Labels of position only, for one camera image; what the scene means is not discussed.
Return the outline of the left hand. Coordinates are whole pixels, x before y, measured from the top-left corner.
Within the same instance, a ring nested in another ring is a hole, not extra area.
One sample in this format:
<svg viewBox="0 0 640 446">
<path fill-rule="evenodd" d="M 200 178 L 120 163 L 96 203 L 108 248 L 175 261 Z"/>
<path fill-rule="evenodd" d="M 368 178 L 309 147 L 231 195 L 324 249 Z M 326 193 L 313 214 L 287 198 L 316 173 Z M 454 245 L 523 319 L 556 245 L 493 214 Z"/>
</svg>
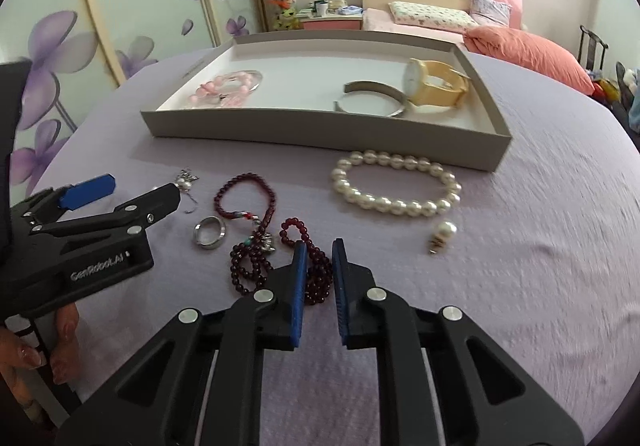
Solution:
<svg viewBox="0 0 640 446">
<path fill-rule="evenodd" d="M 55 312 L 55 329 L 58 335 L 50 359 L 53 382 L 62 384 L 80 376 L 81 361 L 76 336 L 79 313 L 75 303 L 70 303 Z M 40 403 L 35 400 L 21 371 L 35 370 L 46 364 L 42 353 L 16 336 L 7 328 L 1 328 L 1 374 L 17 403 L 33 422 L 42 421 Z"/>
</svg>

